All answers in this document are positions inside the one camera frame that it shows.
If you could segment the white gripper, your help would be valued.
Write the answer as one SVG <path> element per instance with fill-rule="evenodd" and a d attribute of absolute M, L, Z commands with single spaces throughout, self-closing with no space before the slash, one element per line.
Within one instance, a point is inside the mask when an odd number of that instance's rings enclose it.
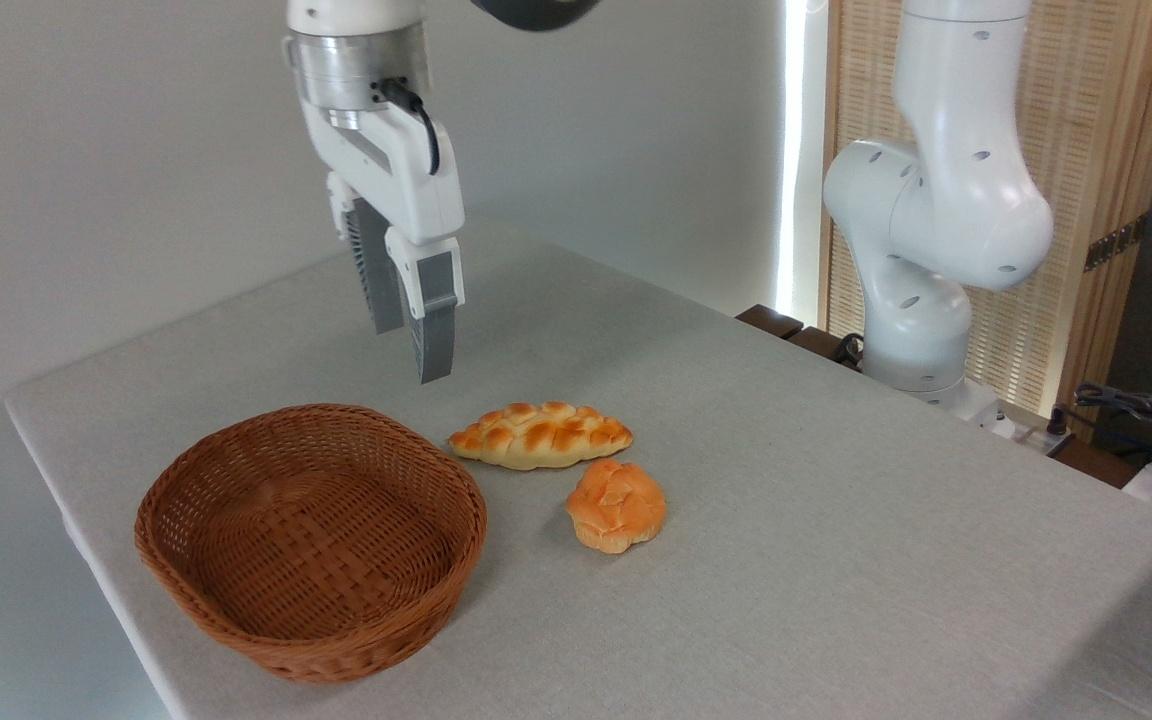
<path fill-rule="evenodd" d="M 355 129 L 329 124 L 306 100 L 300 105 L 317 156 L 333 170 L 326 190 L 335 228 L 351 249 L 376 333 L 404 324 L 402 283 L 420 382 L 449 376 L 454 314 L 465 304 L 453 234 L 465 223 L 465 205 L 448 132 L 434 124 L 440 162 L 431 174 L 429 128 L 397 105 L 362 111 Z"/>

